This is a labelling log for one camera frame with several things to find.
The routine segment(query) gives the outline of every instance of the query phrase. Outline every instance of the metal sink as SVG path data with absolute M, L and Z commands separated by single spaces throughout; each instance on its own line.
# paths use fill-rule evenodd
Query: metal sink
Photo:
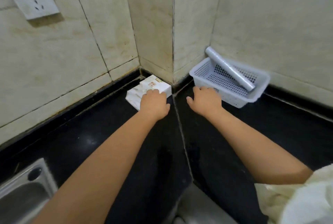
M 57 190 L 44 159 L 38 159 L 0 186 L 0 223 L 30 223 Z

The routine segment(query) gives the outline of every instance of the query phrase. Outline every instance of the person's left hand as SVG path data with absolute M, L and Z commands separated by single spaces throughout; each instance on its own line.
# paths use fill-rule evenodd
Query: person's left hand
M 160 93 L 159 90 L 148 90 L 142 96 L 140 103 L 140 112 L 153 120 L 163 119 L 170 110 L 170 104 L 166 103 L 166 93 Z

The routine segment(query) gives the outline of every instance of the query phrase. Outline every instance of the white sleeve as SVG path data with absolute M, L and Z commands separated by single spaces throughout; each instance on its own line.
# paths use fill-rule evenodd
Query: white sleeve
M 333 164 L 296 185 L 255 184 L 269 224 L 333 223 Z

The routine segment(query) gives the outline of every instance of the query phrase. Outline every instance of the hand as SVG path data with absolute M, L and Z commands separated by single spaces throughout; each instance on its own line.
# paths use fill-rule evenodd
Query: hand
M 221 97 L 213 88 L 193 87 L 193 92 L 194 100 L 191 97 L 186 97 L 186 100 L 194 112 L 208 118 L 212 114 L 224 110 L 221 105 Z
M 140 103 L 140 112 L 145 117 L 152 118 L 153 120 L 163 119 L 170 110 L 170 104 L 166 103 L 166 93 L 160 93 L 159 90 L 148 90 L 142 96 Z

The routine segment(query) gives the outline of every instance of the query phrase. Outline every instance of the person's left arm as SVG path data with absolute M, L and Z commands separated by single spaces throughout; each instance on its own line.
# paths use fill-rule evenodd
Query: person's left arm
M 140 111 L 77 168 L 32 224 L 104 223 L 144 139 L 169 109 L 164 92 L 149 90 Z

